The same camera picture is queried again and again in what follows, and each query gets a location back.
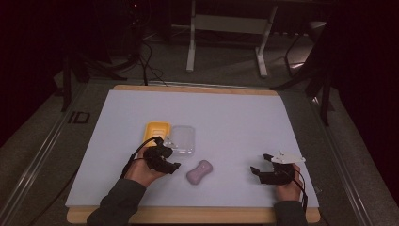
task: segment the person's left hand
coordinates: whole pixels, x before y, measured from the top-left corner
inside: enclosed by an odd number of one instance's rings
[[[133,180],[145,187],[148,187],[153,181],[164,176],[163,172],[151,170],[147,166],[146,160],[143,159],[144,152],[147,151],[147,147],[144,147],[138,151],[137,160],[132,162],[132,165],[127,170],[124,179]]]

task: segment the transparent container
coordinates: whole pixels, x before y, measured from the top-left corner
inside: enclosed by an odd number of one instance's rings
[[[170,139],[173,142],[173,154],[193,155],[195,151],[195,130],[188,125],[175,125],[172,127]]]

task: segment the gray sleeve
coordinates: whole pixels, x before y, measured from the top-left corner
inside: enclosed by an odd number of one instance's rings
[[[308,225],[305,212],[298,201],[284,201],[275,204],[276,225],[305,226]]]
[[[88,217],[87,226],[124,226],[137,212],[146,187],[138,182],[119,179]]]

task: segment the floor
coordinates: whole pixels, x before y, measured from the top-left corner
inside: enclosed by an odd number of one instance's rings
[[[199,33],[195,70],[187,73],[187,30],[176,28],[174,34],[171,42],[152,32],[144,37],[146,44],[142,45],[141,53],[148,61],[146,72],[151,85],[268,89],[291,78],[283,56],[292,38],[270,37],[264,53],[270,77],[261,78],[253,49],[259,37],[237,40],[238,37],[226,34]],[[290,61],[305,61],[311,48],[311,40],[302,37],[290,53]],[[125,59],[113,56],[113,60],[118,64]],[[44,159],[31,177],[33,180],[27,181],[30,189],[17,197],[19,200],[14,198],[17,201],[13,202],[14,211],[1,225],[71,225],[66,220],[68,209],[64,205],[72,184],[70,179],[80,165],[106,93],[120,84],[93,70],[90,73],[88,84],[73,82],[74,102],[69,110],[60,112],[62,98],[50,97],[1,147],[2,211],[35,155],[41,154]],[[117,73],[128,78],[124,84],[143,84],[143,67],[139,63]],[[339,92],[336,89],[331,92],[330,126],[325,127],[318,118],[318,104],[304,94],[306,85],[304,81],[280,95],[298,145],[308,159],[324,217],[314,225],[398,225],[397,205],[345,112]],[[71,123],[72,112],[90,112],[90,120],[87,124]]]

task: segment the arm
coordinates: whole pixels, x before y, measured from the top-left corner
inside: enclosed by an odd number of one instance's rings
[[[295,180],[302,186],[299,180],[300,168],[294,164]],[[288,185],[276,186],[277,197],[280,202],[275,204],[276,220],[278,226],[304,226],[308,225],[305,212],[299,202],[301,189],[291,182]]]
[[[100,207],[88,217],[88,226],[124,226],[129,218],[137,212],[146,188],[157,178],[164,176],[162,172],[149,169],[142,159],[146,148],[138,152],[124,179],[119,179],[105,196]]]

